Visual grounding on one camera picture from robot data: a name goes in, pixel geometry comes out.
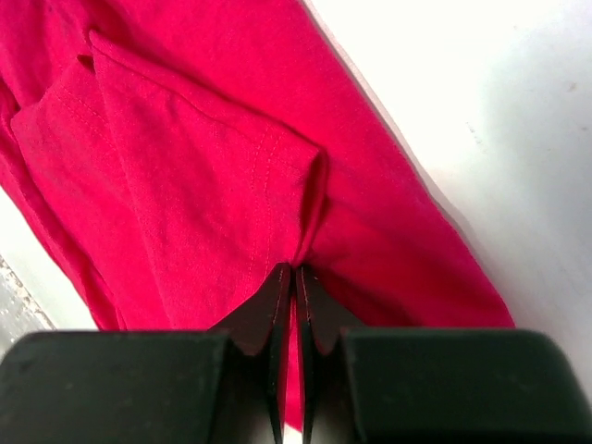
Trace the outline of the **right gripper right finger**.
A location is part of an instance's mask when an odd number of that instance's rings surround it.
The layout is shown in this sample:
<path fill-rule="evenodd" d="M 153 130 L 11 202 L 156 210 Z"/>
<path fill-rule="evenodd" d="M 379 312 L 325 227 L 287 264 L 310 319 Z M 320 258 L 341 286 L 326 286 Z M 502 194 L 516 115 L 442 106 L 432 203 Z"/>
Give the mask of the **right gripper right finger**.
<path fill-rule="evenodd" d="M 370 327 L 295 274 L 306 443 L 587 443 L 561 349 L 523 329 Z"/>

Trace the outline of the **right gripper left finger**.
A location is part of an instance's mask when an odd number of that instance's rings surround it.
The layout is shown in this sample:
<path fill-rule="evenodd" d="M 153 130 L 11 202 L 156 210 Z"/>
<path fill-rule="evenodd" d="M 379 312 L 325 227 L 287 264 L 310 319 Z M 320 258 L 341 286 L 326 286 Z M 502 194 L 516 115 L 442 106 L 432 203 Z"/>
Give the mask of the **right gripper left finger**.
<path fill-rule="evenodd" d="M 279 443 L 290 267 L 207 330 L 40 332 L 1 363 L 5 443 Z"/>

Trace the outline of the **red t shirt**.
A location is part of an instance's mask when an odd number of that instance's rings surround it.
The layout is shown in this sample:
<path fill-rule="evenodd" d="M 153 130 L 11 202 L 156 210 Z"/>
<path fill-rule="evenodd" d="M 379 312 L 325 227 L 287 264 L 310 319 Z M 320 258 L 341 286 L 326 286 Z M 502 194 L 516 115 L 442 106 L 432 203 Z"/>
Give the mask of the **red t shirt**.
<path fill-rule="evenodd" d="M 298 1 L 5 1 L 1 186 L 102 330 L 205 329 L 275 265 L 381 327 L 512 317 Z"/>

